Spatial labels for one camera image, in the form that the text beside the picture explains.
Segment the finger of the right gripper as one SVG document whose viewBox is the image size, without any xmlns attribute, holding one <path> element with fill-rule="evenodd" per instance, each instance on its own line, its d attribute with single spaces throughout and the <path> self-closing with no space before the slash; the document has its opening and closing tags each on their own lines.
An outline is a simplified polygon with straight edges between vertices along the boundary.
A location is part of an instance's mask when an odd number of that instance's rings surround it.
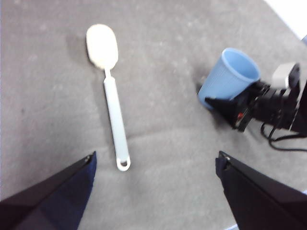
<svg viewBox="0 0 307 230">
<path fill-rule="evenodd" d="M 231 126 L 235 126 L 235 102 L 220 98 L 206 97 L 205 102 L 217 111 Z"/>
</svg>

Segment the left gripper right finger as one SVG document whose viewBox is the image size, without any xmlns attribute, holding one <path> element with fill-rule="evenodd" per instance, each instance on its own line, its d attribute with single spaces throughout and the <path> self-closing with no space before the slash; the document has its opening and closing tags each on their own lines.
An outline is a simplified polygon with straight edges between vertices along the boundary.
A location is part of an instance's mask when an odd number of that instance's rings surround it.
<svg viewBox="0 0 307 230">
<path fill-rule="evenodd" d="M 219 177 L 240 230 L 305 230 L 307 195 L 276 181 L 224 151 L 215 159 Z"/>
</svg>

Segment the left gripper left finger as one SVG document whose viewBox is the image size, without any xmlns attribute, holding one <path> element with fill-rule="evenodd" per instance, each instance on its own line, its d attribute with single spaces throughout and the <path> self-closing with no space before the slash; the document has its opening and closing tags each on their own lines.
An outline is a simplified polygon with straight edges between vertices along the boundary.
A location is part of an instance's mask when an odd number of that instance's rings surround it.
<svg viewBox="0 0 307 230">
<path fill-rule="evenodd" d="M 0 202 L 2 230 L 76 230 L 89 201 L 96 153 Z"/>
</svg>

